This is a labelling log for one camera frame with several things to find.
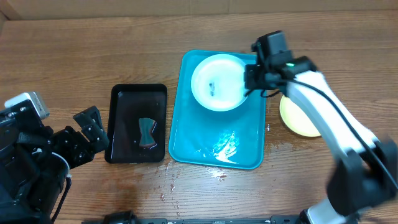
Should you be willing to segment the yellow plate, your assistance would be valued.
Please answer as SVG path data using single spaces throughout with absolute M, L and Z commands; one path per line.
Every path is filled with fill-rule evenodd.
M 294 133 L 310 138 L 321 136 L 308 116 L 285 95 L 280 99 L 279 113 L 284 124 Z

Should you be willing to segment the dark hourglass sponge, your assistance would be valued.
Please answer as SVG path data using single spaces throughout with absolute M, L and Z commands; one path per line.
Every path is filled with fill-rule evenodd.
M 139 146 L 143 148 L 151 148 L 156 145 L 153 137 L 153 131 L 156 126 L 156 121 L 151 118 L 139 118 L 139 130 L 141 138 Z

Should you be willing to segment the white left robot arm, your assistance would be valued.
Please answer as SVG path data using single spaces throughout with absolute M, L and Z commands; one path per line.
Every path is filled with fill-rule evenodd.
M 71 169 L 108 147 L 97 107 L 73 118 L 81 131 L 54 132 L 29 100 L 1 111 L 1 223 L 53 223 L 72 186 Z

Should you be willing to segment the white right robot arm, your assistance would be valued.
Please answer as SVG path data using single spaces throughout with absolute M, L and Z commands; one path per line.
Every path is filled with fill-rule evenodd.
M 304 210 L 299 223 L 356 223 L 366 209 L 397 196 L 397 145 L 380 141 L 357 121 L 308 57 L 246 65 L 248 90 L 278 90 L 318 129 L 336 162 L 326 199 Z

